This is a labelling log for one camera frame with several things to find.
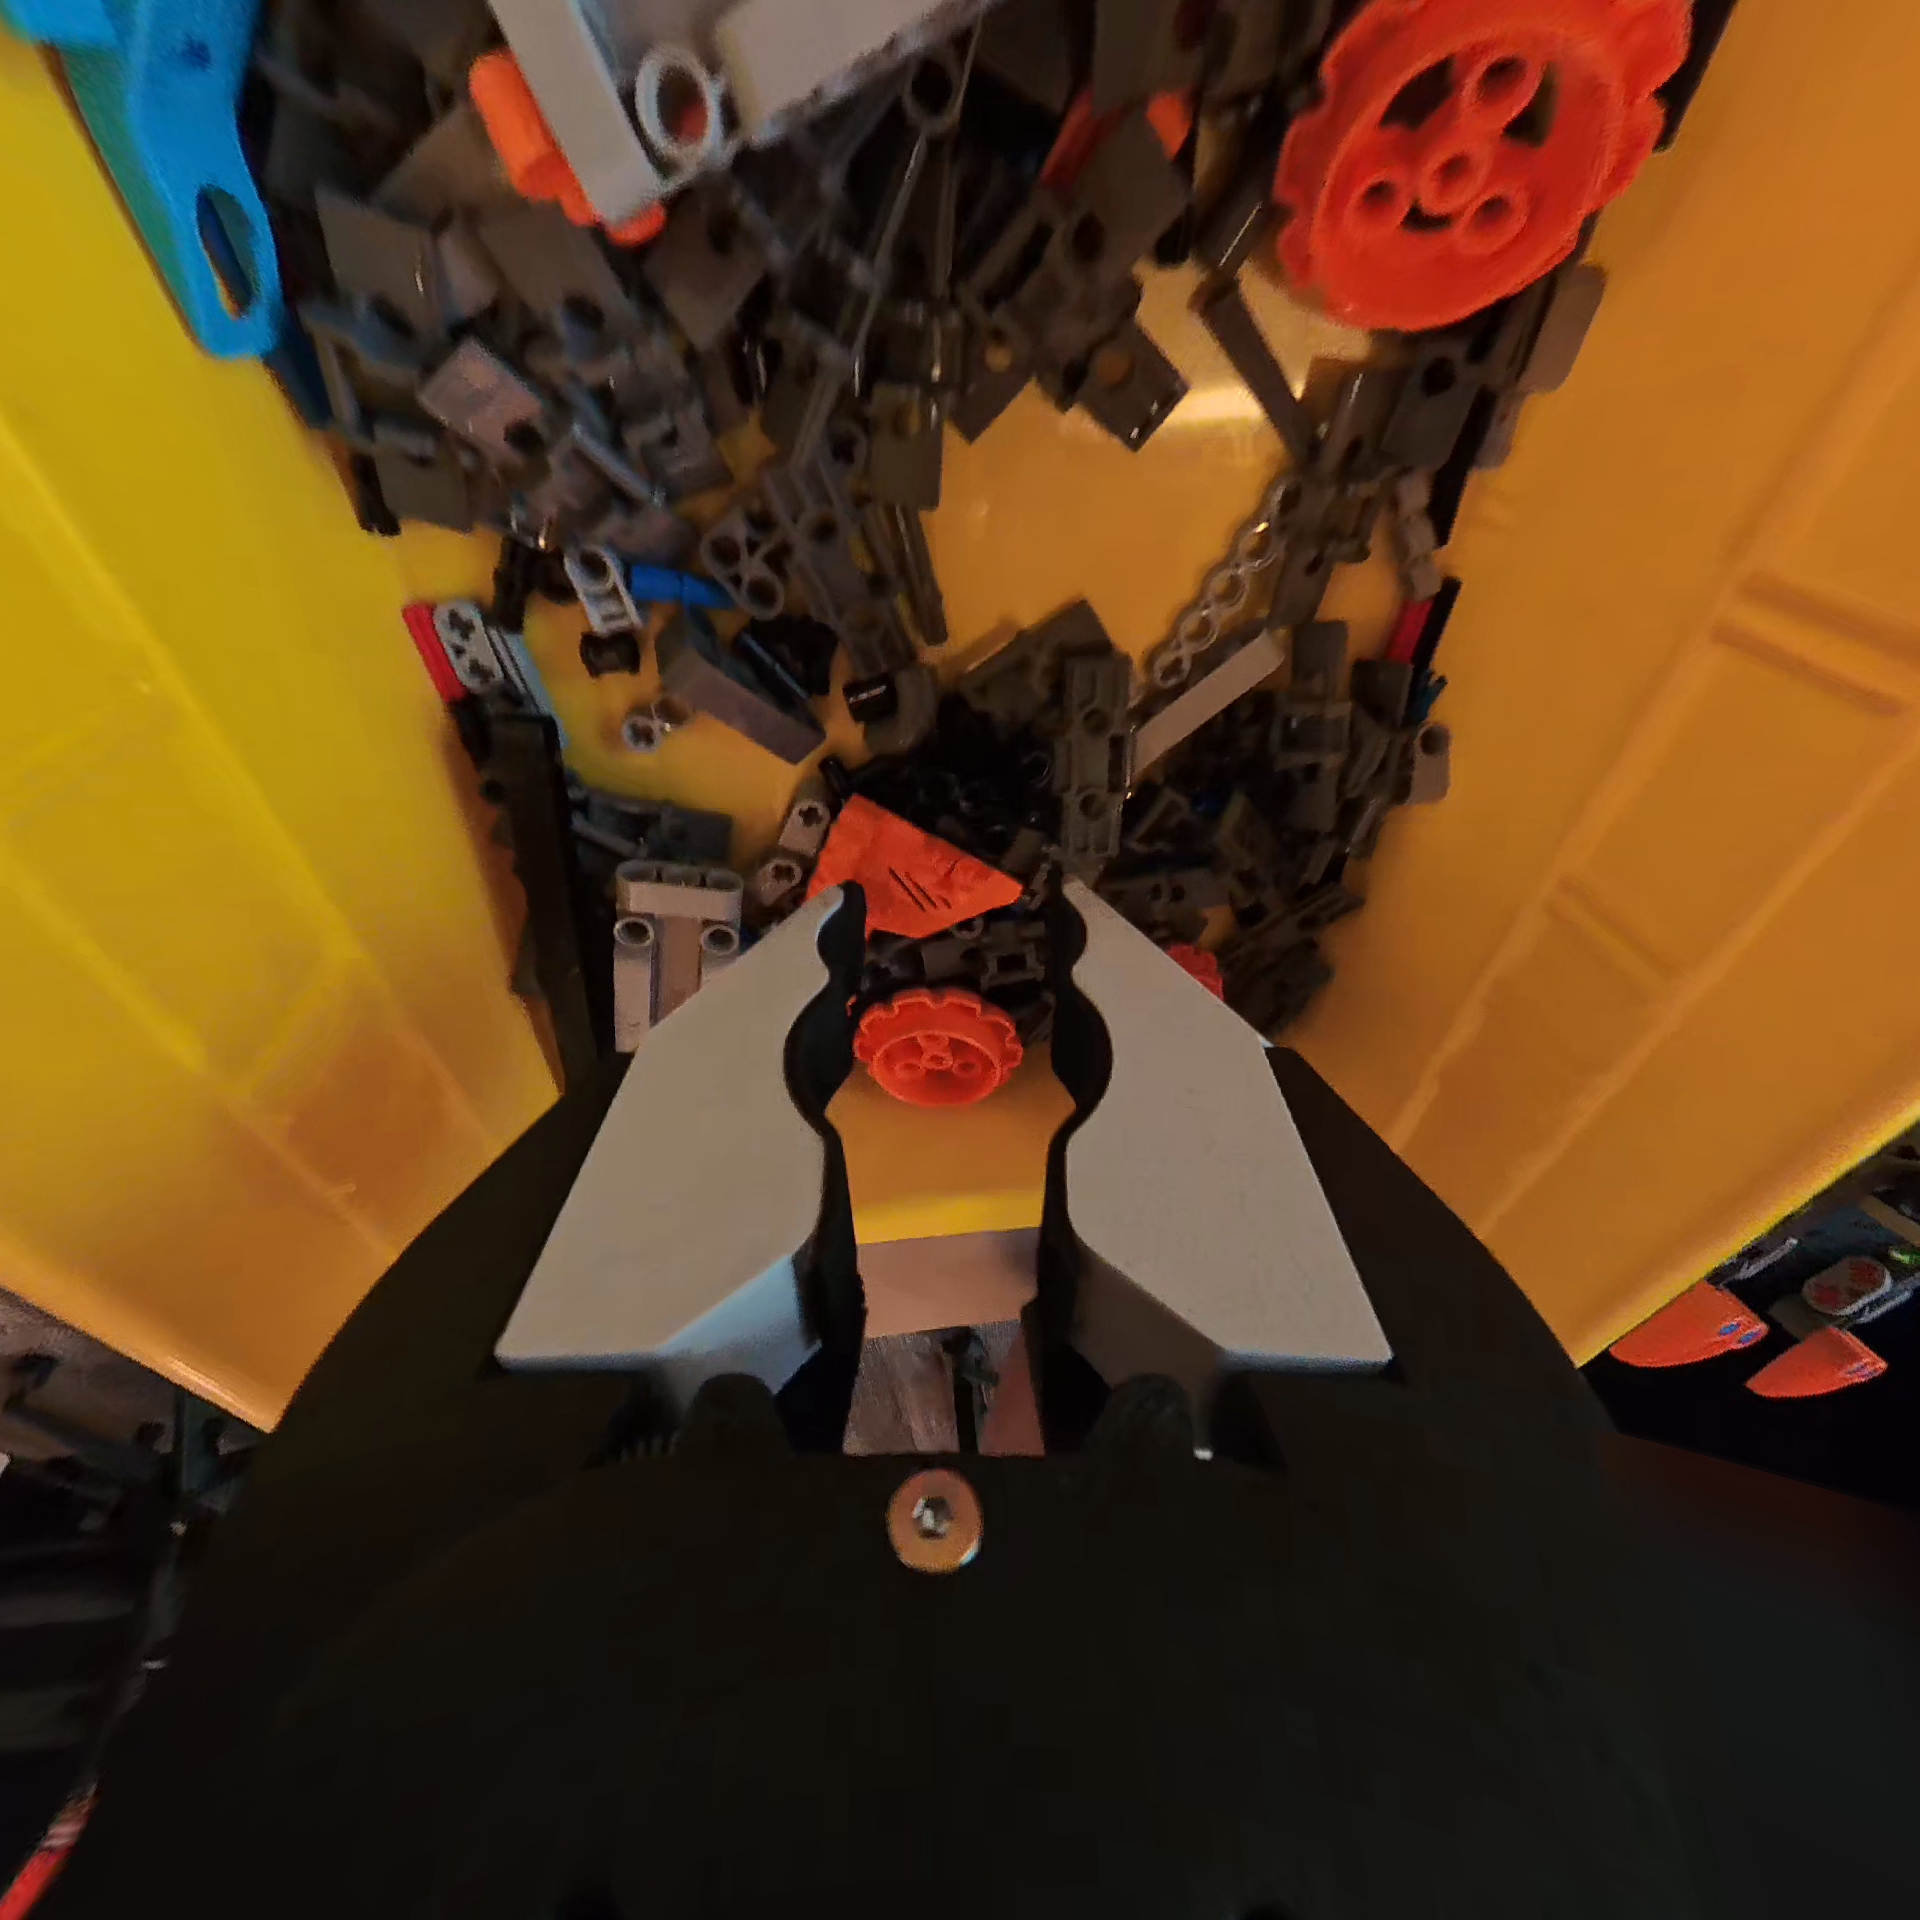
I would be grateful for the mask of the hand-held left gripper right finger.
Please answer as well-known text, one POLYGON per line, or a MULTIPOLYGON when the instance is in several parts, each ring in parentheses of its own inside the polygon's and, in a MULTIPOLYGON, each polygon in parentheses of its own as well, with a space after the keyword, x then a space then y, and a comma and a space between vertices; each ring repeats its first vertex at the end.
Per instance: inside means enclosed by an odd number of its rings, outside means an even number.
POLYGON ((1046 906, 1046 1144, 1025 1353, 1041 1448, 1140 1383, 1200 1449, 1259 1451, 1279 1383, 1389 1386, 1393 1352, 1275 1051, 1080 880, 1046 906))

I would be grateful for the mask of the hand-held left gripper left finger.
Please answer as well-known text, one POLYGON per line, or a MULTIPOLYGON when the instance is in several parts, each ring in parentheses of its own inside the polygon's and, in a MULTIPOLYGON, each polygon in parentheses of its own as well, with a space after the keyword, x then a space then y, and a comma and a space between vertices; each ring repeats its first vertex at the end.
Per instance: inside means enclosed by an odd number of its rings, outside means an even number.
POLYGON ((631 1377, 681 1427, 750 1379, 801 1451, 838 1455, 868 1324, 847 1157, 865 899, 836 883, 631 1056, 493 1361, 631 1377))

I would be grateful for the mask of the small orange gear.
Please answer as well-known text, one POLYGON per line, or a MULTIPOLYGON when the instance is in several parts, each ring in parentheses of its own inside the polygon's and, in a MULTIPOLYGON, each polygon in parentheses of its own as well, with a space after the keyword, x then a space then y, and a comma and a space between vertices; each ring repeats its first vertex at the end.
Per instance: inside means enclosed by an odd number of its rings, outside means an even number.
POLYGON ((967 1108, 1006 1087, 1024 1060, 998 1005, 955 987, 877 1000, 854 1025, 854 1059, 889 1098, 924 1111, 967 1108))

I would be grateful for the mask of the long black beam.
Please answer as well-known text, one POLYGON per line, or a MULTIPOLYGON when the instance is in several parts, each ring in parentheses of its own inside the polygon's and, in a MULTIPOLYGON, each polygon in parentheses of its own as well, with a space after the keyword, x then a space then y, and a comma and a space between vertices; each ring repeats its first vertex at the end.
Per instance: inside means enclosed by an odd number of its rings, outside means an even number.
POLYGON ((559 731, 542 712, 470 692, 451 714, 523 893, 513 977, 542 1004, 559 1087, 573 1090, 611 1044, 611 1016, 593 986, 598 927, 571 829, 559 731))

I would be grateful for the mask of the partly built grey toy robot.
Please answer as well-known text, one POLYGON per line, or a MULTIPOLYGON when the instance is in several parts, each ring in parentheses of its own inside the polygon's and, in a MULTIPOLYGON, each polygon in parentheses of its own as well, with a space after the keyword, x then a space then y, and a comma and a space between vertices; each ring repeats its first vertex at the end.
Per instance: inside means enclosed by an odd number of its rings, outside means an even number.
POLYGON ((1748 1394, 1828 1400, 1887 1372, 1869 1336, 1915 1308, 1915 1295, 1910 1124, 1622 1332, 1606 1355, 1640 1372, 1758 1355, 1760 1370, 1743 1380, 1748 1394))

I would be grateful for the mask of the yellow plastic bin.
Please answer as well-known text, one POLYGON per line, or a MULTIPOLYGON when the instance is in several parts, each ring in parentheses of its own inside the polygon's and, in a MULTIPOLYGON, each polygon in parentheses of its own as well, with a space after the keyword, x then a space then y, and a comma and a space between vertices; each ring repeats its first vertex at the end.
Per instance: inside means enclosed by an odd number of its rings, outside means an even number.
MULTIPOLYGON (((1915 1115, 1915 4, 1736 4, 1291 1043, 1580 1361, 1915 1115)), ((552 1099, 365 538, 5 35, 5 1287, 256 1424, 552 1099)))

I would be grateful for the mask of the pile of dark building bricks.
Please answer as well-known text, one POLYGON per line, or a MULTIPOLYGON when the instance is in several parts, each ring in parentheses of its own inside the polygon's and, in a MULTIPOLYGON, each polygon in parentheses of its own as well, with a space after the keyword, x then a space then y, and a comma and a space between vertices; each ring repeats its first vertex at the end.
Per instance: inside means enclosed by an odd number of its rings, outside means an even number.
POLYGON ((1265 1035, 1293 1025, 1387 812, 1447 788, 1464 481, 1603 295, 1597 212, 1429 331, 1286 281, 1283 140, 1359 8, 991 4, 615 248, 504 179, 465 87, 489 4, 260 4, 247 155, 353 514, 497 540, 481 607, 420 615, 448 704, 545 712, 523 619, 568 602, 585 675, 655 672, 628 752, 708 719, 806 776, 750 927, 800 904, 847 799, 1024 883, 925 939, 868 933, 860 1013, 955 987, 1044 1039, 1044 897, 1073 879, 1265 1035), (948 441, 1029 394, 1152 441, 1188 381, 1144 271, 1179 264, 1279 473, 1142 661, 1079 599, 955 676, 948 441))

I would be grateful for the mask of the light grey connector piece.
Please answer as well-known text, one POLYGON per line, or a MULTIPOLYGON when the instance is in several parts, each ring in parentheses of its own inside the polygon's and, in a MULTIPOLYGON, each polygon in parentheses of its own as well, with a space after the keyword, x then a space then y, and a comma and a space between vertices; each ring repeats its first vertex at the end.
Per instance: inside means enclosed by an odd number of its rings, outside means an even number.
POLYGON ((615 872, 612 1050, 648 1033, 732 967, 741 951, 743 880, 727 868, 628 860, 615 872))

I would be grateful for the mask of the orange triangular panel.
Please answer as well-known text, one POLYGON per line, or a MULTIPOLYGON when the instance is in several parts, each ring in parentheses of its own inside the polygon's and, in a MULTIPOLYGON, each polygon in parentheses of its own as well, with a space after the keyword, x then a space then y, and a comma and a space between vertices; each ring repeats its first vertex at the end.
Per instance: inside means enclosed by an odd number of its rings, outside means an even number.
POLYGON ((1020 904, 1024 883, 887 807, 847 799, 814 857, 806 899, 854 885, 868 933, 925 939, 1020 904))

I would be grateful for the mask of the orange toothed gear wheel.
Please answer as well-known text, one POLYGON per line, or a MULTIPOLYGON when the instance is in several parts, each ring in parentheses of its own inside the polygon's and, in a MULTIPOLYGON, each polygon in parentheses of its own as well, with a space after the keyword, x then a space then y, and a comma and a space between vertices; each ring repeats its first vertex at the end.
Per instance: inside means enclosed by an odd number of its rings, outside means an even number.
POLYGON ((1564 265, 1663 132, 1683 2, 1373 2, 1284 140, 1286 281, 1358 329, 1429 331, 1564 265))

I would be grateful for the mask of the blue brick separator tool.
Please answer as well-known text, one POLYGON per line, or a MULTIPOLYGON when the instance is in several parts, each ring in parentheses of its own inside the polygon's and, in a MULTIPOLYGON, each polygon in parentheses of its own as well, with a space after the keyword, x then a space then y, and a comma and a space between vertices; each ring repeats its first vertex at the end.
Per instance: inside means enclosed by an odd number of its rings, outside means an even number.
POLYGON ((280 344, 271 219, 240 130, 257 2, 5 2, 52 52, 87 135, 198 346, 264 359, 280 344))

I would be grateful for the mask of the light grey beam frame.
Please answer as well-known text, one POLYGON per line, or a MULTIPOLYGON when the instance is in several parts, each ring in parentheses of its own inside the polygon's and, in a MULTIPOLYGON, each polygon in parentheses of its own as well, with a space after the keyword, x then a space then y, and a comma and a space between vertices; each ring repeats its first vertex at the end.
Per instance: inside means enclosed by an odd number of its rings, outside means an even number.
POLYGON ((621 249, 743 152, 959 41, 989 2, 493 2, 465 87, 526 201, 621 249))

